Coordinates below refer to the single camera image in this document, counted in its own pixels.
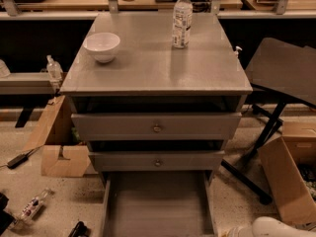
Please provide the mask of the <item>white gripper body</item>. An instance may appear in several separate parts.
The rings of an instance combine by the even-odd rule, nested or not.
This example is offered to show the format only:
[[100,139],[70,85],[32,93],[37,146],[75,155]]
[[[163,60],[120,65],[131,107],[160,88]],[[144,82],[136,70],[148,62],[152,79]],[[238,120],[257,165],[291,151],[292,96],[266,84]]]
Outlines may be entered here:
[[229,230],[227,237],[253,237],[252,228],[248,227],[234,227]]

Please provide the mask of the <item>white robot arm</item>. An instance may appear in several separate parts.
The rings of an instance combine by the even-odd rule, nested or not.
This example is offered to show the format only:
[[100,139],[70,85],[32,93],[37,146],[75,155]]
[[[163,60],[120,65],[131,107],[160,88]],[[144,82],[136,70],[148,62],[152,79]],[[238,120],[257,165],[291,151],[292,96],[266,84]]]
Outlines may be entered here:
[[298,229],[263,216],[257,218],[251,226],[232,228],[225,237],[316,237],[316,232]]

